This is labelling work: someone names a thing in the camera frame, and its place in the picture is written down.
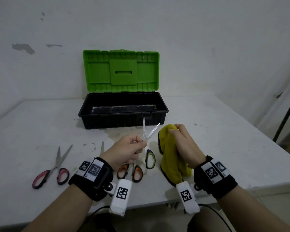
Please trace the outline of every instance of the forearm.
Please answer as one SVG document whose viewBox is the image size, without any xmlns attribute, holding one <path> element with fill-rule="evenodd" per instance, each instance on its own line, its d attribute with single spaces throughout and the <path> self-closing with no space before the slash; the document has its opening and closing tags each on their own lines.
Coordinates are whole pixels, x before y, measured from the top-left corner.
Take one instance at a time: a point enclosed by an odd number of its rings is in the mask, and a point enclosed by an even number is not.
<svg viewBox="0 0 290 232">
<path fill-rule="evenodd" d="M 92 205 L 92 200 L 74 184 L 23 231 L 77 231 Z"/>
<path fill-rule="evenodd" d="M 286 223 L 272 214 L 240 186 L 235 187 L 217 202 L 238 232 L 290 231 L 290 227 Z"/>
</svg>

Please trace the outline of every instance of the scissor handle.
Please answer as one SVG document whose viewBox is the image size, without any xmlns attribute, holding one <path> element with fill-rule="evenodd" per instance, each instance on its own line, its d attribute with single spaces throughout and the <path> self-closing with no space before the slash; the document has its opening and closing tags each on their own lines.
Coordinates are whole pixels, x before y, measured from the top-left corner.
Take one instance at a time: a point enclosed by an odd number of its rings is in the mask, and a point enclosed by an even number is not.
<svg viewBox="0 0 290 232">
<path fill-rule="evenodd" d="M 140 177 L 139 179 L 136 179 L 136 174 L 139 173 Z M 132 181 L 135 183 L 138 183 L 142 180 L 143 178 L 143 170 L 141 169 L 140 166 L 136 165 L 133 172 L 132 172 Z"/>
<path fill-rule="evenodd" d="M 33 189 L 39 189 L 39 188 L 41 188 L 42 185 L 47 181 L 47 177 L 48 177 L 49 173 L 50 173 L 50 170 L 46 170 L 46 171 L 40 173 L 40 174 L 39 174 L 39 175 L 38 175 L 38 176 L 33 180 L 32 188 L 33 188 Z M 36 185 L 36 183 L 38 182 L 38 180 L 39 180 L 41 177 L 43 177 L 43 176 L 44 176 L 44 178 L 42 179 L 42 182 L 41 182 L 40 184 Z"/>
<path fill-rule="evenodd" d="M 152 166 L 150 166 L 150 167 L 148 166 L 148 156 L 152 156 L 153 162 L 154 162 L 152 164 Z M 153 169 L 155 167 L 155 164 L 156 164 L 156 157 L 155 157 L 154 153 L 150 149 L 147 149 L 147 151 L 146 151 L 146 159 L 145 159 L 146 168 L 147 169 Z"/>
<path fill-rule="evenodd" d="M 128 168 L 129 168 L 129 164 L 124 164 L 123 166 L 121 166 L 120 169 L 118 169 L 118 171 L 117 171 L 117 178 L 118 179 L 125 179 L 125 177 L 128 174 Z M 121 173 L 121 172 L 124 172 L 124 176 L 123 177 L 119 176 L 119 173 Z"/>
<path fill-rule="evenodd" d="M 67 177 L 66 177 L 66 179 L 64 179 L 63 181 L 61 181 L 61 177 L 62 177 L 62 175 L 63 175 L 64 173 L 67 174 Z M 70 172 L 69 172 L 69 170 L 66 169 L 66 168 L 60 168 L 60 169 L 59 169 L 59 174 L 58 174 L 58 176 L 57 176 L 57 183 L 58 183 L 58 185 L 63 185 L 64 183 L 66 183 L 66 182 L 69 180 L 69 177 L 70 177 Z"/>
</svg>

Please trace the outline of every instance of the green toolbox lid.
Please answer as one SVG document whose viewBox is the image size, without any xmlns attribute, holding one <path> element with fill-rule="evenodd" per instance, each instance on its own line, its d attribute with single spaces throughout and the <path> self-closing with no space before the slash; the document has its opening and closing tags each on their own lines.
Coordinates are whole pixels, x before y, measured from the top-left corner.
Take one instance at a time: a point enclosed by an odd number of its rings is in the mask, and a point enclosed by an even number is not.
<svg viewBox="0 0 290 232">
<path fill-rule="evenodd" d="M 159 88 L 159 53 L 84 50 L 89 92 L 138 92 Z"/>
</svg>

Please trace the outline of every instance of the wrist strap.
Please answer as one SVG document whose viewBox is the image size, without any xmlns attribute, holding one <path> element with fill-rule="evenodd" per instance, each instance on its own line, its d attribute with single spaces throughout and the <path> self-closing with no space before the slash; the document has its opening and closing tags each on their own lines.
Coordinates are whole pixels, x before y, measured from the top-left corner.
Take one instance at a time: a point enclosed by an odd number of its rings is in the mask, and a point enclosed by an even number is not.
<svg viewBox="0 0 290 232">
<path fill-rule="evenodd" d="M 203 189 L 216 199 L 225 196 L 237 186 L 229 170 L 210 156 L 206 156 L 206 161 L 195 168 L 193 179 L 197 190 Z"/>
<path fill-rule="evenodd" d="M 113 180 L 113 169 L 100 157 L 94 158 L 91 164 L 86 165 L 86 168 L 84 167 L 85 162 L 87 161 L 84 161 L 79 167 L 81 174 L 76 172 L 69 180 L 69 185 L 76 185 L 89 198 L 100 201 L 107 195 L 104 187 Z"/>
</svg>

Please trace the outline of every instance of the left hand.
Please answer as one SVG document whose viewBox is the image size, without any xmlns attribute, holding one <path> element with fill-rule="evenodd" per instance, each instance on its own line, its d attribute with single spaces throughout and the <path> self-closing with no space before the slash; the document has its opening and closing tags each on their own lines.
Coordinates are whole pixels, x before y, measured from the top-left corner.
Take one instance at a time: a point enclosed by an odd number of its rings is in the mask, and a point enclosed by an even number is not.
<svg viewBox="0 0 290 232">
<path fill-rule="evenodd" d="M 100 157 L 108 162 L 116 172 L 124 163 L 132 164 L 134 160 L 137 160 L 139 153 L 146 146 L 147 142 L 143 142 L 139 136 L 124 136 Z"/>
</svg>

